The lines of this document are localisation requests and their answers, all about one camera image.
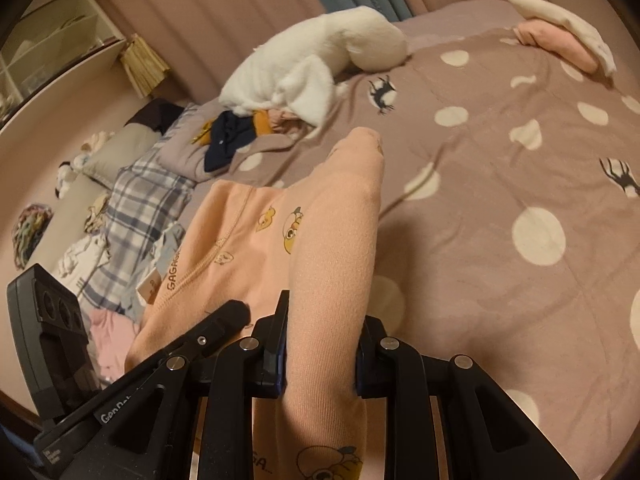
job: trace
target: cartoon print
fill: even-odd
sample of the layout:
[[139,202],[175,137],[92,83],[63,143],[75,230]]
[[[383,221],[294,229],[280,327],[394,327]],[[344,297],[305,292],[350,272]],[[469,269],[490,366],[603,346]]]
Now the cartoon print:
[[276,210],[273,207],[270,207],[260,215],[258,218],[258,225],[255,228],[255,232],[262,231],[271,225],[273,222],[273,217],[276,215]]
[[355,453],[353,446],[306,447],[298,453],[296,465],[305,480],[358,480],[362,460]]
[[284,222],[284,227],[282,228],[282,236],[284,236],[284,249],[287,253],[291,254],[291,250],[293,249],[293,241],[296,239],[296,234],[298,232],[298,227],[300,227],[300,221],[302,220],[302,213],[300,212],[300,208],[297,207],[296,210],[291,213]]
[[616,160],[615,158],[608,158],[605,164],[603,160],[600,159],[600,166],[605,175],[622,188],[625,195],[629,198],[640,196],[640,186],[638,186],[638,183],[631,173],[631,168],[629,168],[626,162]]
[[213,259],[213,262],[215,264],[224,265],[224,264],[228,264],[233,259],[234,259],[233,254],[227,253],[226,251],[222,251],[216,255],[216,257]]
[[369,101],[378,108],[378,113],[386,114],[386,110],[394,110],[393,102],[396,100],[398,92],[389,76],[379,77],[377,81],[369,81]]

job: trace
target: white garment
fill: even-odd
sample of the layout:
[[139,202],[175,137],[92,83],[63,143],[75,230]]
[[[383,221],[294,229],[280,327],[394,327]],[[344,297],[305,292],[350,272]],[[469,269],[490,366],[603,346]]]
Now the white garment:
[[108,262],[109,258],[104,234],[87,235],[65,251],[53,276],[78,296],[94,270]]
[[218,101],[238,116],[288,108],[318,126],[336,99],[334,76],[350,62],[380,72],[401,64],[407,54],[404,34],[376,10],[357,7],[322,14],[255,49],[233,72]]
[[598,58],[605,76],[611,76],[617,70],[609,45],[604,42],[598,29],[580,16],[545,0],[509,0],[509,2],[523,18],[540,18],[564,27],[572,33]]

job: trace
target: bed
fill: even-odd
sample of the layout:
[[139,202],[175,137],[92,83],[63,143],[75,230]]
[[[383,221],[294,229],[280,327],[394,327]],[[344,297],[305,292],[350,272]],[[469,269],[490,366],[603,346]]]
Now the bed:
[[[220,178],[289,187],[354,126],[377,130],[370,313],[423,354],[473,356],[595,480],[640,418],[640,91],[619,59],[611,86],[521,46],[521,19],[479,0],[402,22],[410,60],[354,76],[323,128],[276,151],[259,137]],[[383,457],[382,413],[369,405],[363,478]]]

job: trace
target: dark garment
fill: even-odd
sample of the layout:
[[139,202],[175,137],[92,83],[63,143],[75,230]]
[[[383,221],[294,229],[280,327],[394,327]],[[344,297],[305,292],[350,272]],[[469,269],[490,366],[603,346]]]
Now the dark garment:
[[162,135],[166,133],[175,120],[180,117],[184,108],[170,103],[166,99],[156,98],[144,105],[136,114],[127,121],[129,123],[143,124]]
[[255,139],[254,118],[222,112],[211,125],[211,144],[204,155],[207,173],[231,164],[234,153]]

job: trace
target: small screw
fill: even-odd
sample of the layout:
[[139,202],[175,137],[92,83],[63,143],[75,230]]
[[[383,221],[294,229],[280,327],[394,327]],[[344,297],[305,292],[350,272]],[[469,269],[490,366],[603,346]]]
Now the small screw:
[[166,360],[166,367],[169,368],[169,370],[179,370],[186,362],[187,361],[181,355],[175,355]]
[[258,348],[260,342],[255,337],[245,337],[240,340],[240,348],[242,350],[254,350]]
[[473,359],[468,355],[456,355],[456,358],[453,359],[453,362],[458,368],[464,368],[465,370],[469,370],[469,368],[474,365]]
[[400,342],[395,337],[385,337],[380,340],[380,346],[385,350],[397,350]]

